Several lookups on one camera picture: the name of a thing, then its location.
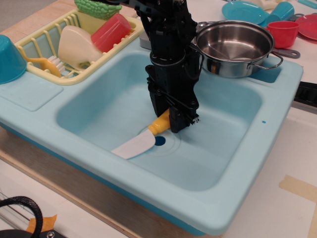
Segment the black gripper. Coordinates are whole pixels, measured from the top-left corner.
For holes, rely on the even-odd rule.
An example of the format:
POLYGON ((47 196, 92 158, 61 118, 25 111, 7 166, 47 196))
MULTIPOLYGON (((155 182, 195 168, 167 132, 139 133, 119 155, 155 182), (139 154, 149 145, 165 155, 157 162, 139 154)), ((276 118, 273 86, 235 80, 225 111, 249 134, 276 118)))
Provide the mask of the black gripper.
POLYGON ((196 124, 200 119, 194 86, 201 72, 200 54, 187 49, 182 57, 167 60, 151 53, 150 60, 146 66, 148 91, 156 116, 169 109, 173 133, 196 124))

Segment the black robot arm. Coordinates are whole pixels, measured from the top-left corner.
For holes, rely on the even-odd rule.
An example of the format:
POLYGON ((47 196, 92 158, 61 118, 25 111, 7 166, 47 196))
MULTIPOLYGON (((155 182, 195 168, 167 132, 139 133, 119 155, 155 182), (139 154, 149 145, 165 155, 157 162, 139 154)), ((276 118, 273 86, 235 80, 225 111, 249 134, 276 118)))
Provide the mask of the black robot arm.
POLYGON ((146 66, 148 91, 156 115, 169 111, 170 129, 178 133, 198 120, 194 93, 202 70, 193 45, 197 23, 185 0, 106 0, 105 4, 135 9, 150 40, 146 66))

